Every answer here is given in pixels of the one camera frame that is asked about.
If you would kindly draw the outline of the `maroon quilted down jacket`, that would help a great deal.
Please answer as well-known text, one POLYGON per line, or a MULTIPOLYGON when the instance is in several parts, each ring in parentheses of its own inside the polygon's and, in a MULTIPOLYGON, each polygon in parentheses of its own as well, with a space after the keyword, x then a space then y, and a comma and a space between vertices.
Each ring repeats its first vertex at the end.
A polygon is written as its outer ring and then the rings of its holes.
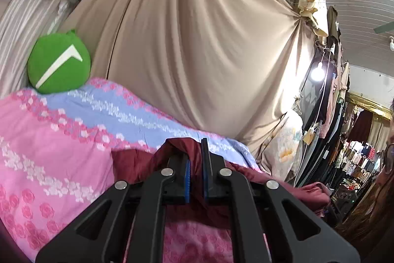
POLYGON ((155 152, 136 148, 113 150, 114 175, 122 189, 111 186, 104 197, 115 215, 132 220, 138 210, 147 213, 149 222, 199 222, 225 228, 230 221, 228 208, 232 199, 230 180, 220 175, 229 168, 233 177, 245 178, 241 192, 249 191, 250 184, 262 186, 271 177, 256 170, 228 162, 210 152, 213 189, 210 198, 204 197, 201 142, 192 138, 170 138, 155 152), (190 202, 184 200, 184 173, 187 159, 191 163, 190 202))

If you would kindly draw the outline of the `hanging clothes rack garments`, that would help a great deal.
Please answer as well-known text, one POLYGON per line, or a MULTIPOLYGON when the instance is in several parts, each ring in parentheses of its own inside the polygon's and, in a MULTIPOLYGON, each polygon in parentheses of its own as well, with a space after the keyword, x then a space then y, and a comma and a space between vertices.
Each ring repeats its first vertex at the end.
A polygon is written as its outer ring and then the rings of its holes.
POLYGON ((340 43, 338 12, 330 6, 327 10, 328 37, 315 43, 315 55, 309 68, 307 79, 302 86, 301 109, 304 121, 304 137, 302 139, 302 159, 294 179, 294 185, 302 186, 310 171, 314 168, 321 149, 329 138, 335 124, 339 121, 341 108, 338 97, 346 92, 349 64, 342 64, 343 49, 340 43), (310 72, 323 62, 326 70, 325 78, 321 82, 314 82, 310 72))

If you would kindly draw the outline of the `cream floral cloth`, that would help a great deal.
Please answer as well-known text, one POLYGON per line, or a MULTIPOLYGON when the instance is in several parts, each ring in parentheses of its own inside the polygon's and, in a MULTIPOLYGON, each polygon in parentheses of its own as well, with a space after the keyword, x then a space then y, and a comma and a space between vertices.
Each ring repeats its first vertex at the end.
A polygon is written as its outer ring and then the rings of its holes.
POLYGON ((261 168, 282 181, 293 179, 302 159, 302 119, 288 111, 262 145, 261 168))

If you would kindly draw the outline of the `pink blue floral bedspread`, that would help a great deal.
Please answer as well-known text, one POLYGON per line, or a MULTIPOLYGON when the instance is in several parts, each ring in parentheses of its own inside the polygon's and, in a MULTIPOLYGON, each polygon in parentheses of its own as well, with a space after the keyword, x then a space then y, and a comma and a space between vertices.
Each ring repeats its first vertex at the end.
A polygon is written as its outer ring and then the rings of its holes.
POLYGON ((57 94, 20 89, 1 99, 1 221, 30 260, 114 182, 112 150, 154 153, 168 138, 258 169, 236 140, 184 126, 111 81, 57 94))

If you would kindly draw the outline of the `beige draped curtain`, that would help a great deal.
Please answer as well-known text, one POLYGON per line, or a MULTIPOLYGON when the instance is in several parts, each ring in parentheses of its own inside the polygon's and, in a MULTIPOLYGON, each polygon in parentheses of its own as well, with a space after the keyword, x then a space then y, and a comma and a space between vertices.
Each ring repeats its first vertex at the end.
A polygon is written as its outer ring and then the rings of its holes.
POLYGON ((286 0, 81 0, 61 30, 85 43, 92 76, 253 155, 314 56, 314 33, 286 0))

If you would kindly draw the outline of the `bare hanging light bulb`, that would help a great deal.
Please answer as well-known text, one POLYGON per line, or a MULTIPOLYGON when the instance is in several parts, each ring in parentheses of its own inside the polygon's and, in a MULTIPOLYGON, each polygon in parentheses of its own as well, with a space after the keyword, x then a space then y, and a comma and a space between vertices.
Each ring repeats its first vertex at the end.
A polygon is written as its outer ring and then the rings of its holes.
POLYGON ((310 77, 314 82, 321 82, 325 78, 326 70, 323 68, 323 62, 320 61, 318 65, 310 72, 310 77))

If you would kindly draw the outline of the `green plush pillow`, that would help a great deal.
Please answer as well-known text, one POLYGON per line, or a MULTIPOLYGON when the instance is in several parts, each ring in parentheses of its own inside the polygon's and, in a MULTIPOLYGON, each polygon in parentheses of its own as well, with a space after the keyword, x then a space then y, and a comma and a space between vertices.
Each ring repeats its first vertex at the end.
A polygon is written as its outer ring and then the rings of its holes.
POLYGON ((27 62, 29 83, 43 94, 77 89, 90 71, 89 51, 73 29, 40 37, 27 62))

